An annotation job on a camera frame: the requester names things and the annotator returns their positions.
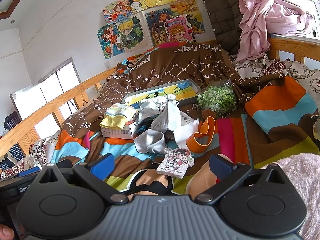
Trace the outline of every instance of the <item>black plastic basket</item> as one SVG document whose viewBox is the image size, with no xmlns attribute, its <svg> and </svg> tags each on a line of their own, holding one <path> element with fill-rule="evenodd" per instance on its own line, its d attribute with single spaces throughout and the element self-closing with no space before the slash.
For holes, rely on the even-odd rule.
<svg viewBox="0 0 320 240">
<path fill-rule="evenodd" d="M 15 111 L 4 119 L 3 126 L 5 129 L 11 130 L 13 127 L 15 127 L 20 122 L 21 122 L 20 117 L 18 116 L 17 112 Z M 11 153 L 11 156 L 17 160 L 17 162 L 20 161 L 23 157 L 25 157 L 25 154 L 22 152 L 21 148 L 19 147 L 19 145 L 17 143 L 12 146 L 12 148 L 9 150 L 9 152 Z"/>
<path fill-rule="evenodd" d="M 14 111 L 12 114 L 9 114 L 5 119 L 4 119 L 4 124 L 3 127 L 5 129 L 11 130 L 13 127 L 15 127 L 18 123 L 20 123 L 20 117 L 18 116 L 17 112 Z"/>
<path fill-rule="evenodd" d="M 14 163 L 12 163 L 8 158 L 0 162 L 0 169 L 1 170 L 7 170 L 14 166 Z"/>
</svg>

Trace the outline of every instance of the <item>white box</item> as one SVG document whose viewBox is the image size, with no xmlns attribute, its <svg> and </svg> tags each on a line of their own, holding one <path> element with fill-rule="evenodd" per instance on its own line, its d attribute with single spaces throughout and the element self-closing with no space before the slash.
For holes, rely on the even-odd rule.
<svg viewBox="0 0 320 240">
<path fill-rule="evenodd" d="M 133 139 L 133 135 L 139 127 L 139 125 L 135 125 L 134 122 L 135 121 L 127 122 L 122 130 L 101 127 L 102 136 L 109 138 Z"/>
</svg>

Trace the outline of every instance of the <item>screw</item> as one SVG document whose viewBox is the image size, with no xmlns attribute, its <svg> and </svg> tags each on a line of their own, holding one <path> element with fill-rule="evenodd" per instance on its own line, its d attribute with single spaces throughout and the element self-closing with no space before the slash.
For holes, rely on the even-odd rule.
<svg viewBox="0 0 320 240">
<path fill-rule="evenodd" d="M 127 196 L 126 195 L 123 195 L 123 194 L 113 194 L 110 199 L 113 201 L 113 202 L 118 202 L 118 203 L 121 203 L 123 201 L 125 201 L 127 199 Z"/>
<path fill-rule="evenodd" d="M 200 194 L 197 198 L 201 202 L 210 202 L 213 200 L 213 197 L 210 194 L 205 193 Z"/>
</svg>

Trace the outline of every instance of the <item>window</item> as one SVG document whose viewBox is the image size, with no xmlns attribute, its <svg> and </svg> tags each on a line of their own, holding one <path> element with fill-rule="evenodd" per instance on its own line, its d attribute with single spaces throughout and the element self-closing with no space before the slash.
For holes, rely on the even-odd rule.
<svg viewBox="0 0 320 240">
<path fill-rule="evenodd" d="M 41 90 L 47 103 L 80 84 L 78 73 L 71 58 L 39 82 L 42 83 Z M 59 109 L 64 119 L 77 111 L 73 99 L 60 106 Z"/>
<path fill-rule="evenodd" d="M 21 119 L 29 115 L 55 99 L 64 92 L 80 84 L 72 58 L 69 58 L 51 73 L 39 80 L 39 84 L 21 89 L 12 93 L 11 99 Z M 77 111 L 72 100 L 59 107 L 64 119 Z M 50 114 L 35 125 L 35 129 L 41 139 L 54 135 L 60 127 L 57 125 L 53 115 Z"/>
</svg>

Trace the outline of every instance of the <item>electrical outlet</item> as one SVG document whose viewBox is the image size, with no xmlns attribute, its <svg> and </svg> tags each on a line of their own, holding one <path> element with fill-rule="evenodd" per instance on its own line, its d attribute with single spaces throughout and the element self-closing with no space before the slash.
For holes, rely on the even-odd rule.
<svg viewBox="0 0 320 240">
<path fill-rule="evenodd" d="M 105 65 L 106 69 L 110 69 L 111 68 L 110 62 L 108 62 L 108 61 L 104 65 Z"/>
</svg>

